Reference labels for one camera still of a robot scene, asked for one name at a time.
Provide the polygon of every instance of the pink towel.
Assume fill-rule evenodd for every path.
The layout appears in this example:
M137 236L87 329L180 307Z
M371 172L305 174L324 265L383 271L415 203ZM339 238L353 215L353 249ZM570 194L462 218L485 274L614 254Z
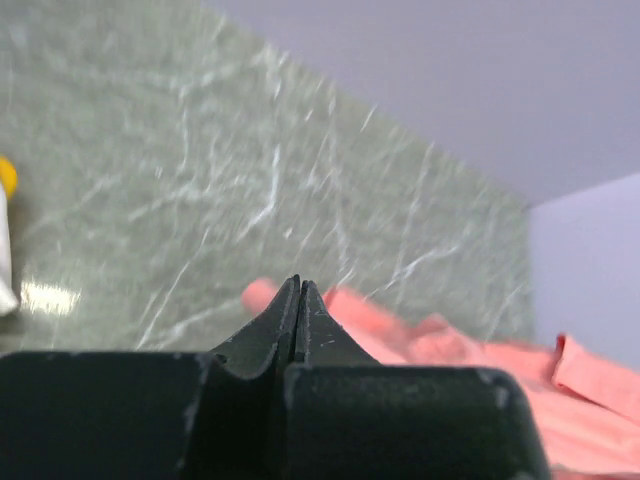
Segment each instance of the pink towel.
M243 303L257 314L276 291L269 280L256 280L245 290ZM345 288L329 290L324 299L331 316L381 363L490 366L509 372L527 394L554 478L640 479L637 373L589 353L567 335L558 336L555 349L484 343L437 314L409 327Z

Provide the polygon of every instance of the green marble countertop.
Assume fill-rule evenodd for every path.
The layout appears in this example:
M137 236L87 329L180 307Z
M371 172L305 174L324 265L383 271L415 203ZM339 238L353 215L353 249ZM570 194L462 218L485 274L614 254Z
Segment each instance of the green marble countertop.
M531 336L520 199L194 1L0 0L0 112L2 350L208 349L296 272Z

